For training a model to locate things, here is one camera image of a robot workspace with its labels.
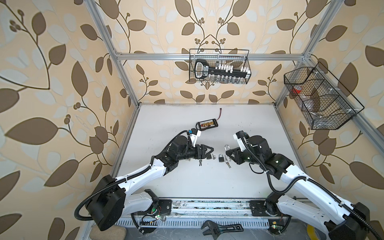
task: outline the beige wall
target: beige wall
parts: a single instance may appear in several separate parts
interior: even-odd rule
[[[108,55],[95,71],[107,50],[81,2],[0,1],[0,239],[80,235],[73,211],[109,174],[131,118]]]
[[[143,103],[255,104],[275,101],[283,88],[283,75],[293,69],[293,62],[250,61],[252,76],[247,85],[190,81],[188,63],[180,61],[130,60],[124,67]]]
[[[313,53],[313,58],[326,62],[364,104],[361,114],[375,127],[384,123],[383,12],[380,0],[342,5]],[[308,130],[290,97],[280,106],[280,112],[308,174],[341,197],[365,204],[371,211],[371,223],[384,237],[383,156],[352,121],[336,131]]]
[[[116,49],[123,53],[181,53],[182,48],[219,47],[250,53],[301,53],[328,7],[324,7],[325,0],[313,0],[308,6],[306,1],[293,4],[291,0],[96,2]],[[195,39],[204,44],[196,44]]]

